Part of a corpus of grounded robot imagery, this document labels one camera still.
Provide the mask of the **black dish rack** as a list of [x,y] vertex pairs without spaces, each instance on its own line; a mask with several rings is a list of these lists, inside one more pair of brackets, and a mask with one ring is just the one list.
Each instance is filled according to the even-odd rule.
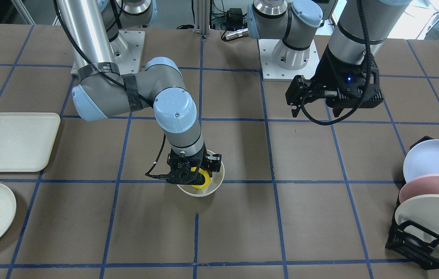
[[[432,256],[435,247],[439,245],[439,217],[433,219],[433,216],[430,216],[427,222],[430,228],[422,226],[413,220],[397,224],[395,213],[399,206],[400,202],[399,198],[397,198],[385,248],[404,256],[419,265],[423,270],[439,269],[439,260]],[[426,242],[422,238],[406,232],[405,229],[410,226],[432,237],[433,240]]]

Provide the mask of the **cream bowl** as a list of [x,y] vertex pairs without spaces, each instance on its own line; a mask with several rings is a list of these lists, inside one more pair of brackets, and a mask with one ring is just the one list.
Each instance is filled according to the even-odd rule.
[[224,170],[224,164],[221,162],[221,168],[219,172],[212,172],[212,176],[209,177],[207,171],[202,171],[200,169],[200,174],[205,174],[205,178],[207,179],[206,182],[209,182],[207,185],[201,185],[202,188],[198,189],[195,188],[193,185],[177,185],[181,191],[184,193],[194,196],[194,197],[204,197],[207,195],[212,194],[218,187],[222,184],[224,176],[225,176],[225,170]]

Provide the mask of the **cream rectangular tray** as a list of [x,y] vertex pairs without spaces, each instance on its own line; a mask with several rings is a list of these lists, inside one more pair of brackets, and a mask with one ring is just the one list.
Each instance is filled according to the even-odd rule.
[[50,159],[57,113],[0,113],[0,172],[38,172]]

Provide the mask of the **lavender plate in rack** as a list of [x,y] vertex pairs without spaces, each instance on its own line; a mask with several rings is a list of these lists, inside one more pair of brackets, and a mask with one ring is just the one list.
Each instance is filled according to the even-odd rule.
[[439,139],[418,143],[404,159],[403,175],[406,182],[429,174],[439,174]]

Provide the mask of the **pink plate in rack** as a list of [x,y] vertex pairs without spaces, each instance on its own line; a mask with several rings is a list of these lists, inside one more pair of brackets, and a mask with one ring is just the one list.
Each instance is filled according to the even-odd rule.
[[419,195],[439,195],[439,174],[416,177],[407,182],[399,192],[399,202]]

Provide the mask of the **yellow lemon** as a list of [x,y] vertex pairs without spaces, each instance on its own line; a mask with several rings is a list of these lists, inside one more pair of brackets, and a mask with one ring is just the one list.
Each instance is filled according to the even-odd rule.
[[196,169],[198,169],[198,172],[194,180],[191,182],[191,186],[194,189],[204,189],[210,184],[212,177],[205,169],[193,167],[191,170]]

